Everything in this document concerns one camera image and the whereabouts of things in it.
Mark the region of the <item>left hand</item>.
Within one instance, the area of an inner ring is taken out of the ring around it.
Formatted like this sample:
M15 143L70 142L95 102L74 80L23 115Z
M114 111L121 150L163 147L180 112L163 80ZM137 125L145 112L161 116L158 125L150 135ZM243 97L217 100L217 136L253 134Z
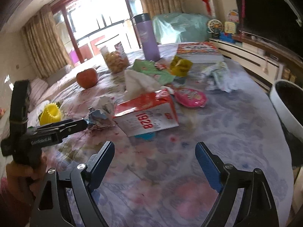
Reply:
M12 161L6 165L7 187L9 192L20 202L32 205L40 191L46 173L47 157L43 152L40 166L36 169Z

